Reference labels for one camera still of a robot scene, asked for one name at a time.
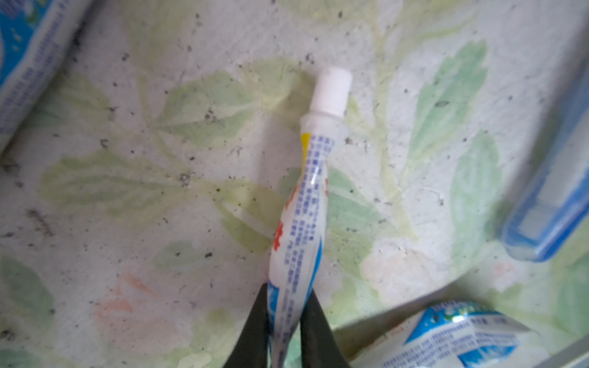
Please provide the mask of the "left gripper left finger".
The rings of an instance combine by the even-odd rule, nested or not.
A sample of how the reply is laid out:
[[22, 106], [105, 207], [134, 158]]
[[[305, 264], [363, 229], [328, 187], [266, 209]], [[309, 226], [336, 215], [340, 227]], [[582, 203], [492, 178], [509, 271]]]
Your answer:
[[269, 335], [267, 301], [267, 284], [263, 284], [223, 368], [267, 368]]

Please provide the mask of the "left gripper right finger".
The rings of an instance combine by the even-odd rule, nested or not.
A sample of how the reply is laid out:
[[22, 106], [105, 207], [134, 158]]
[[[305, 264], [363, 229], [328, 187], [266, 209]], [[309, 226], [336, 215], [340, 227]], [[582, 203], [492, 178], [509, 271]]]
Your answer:
[[334, 334], [314, 292], [311, 291], [301, 317], [303, 368], [350, 368], [337, 346]]

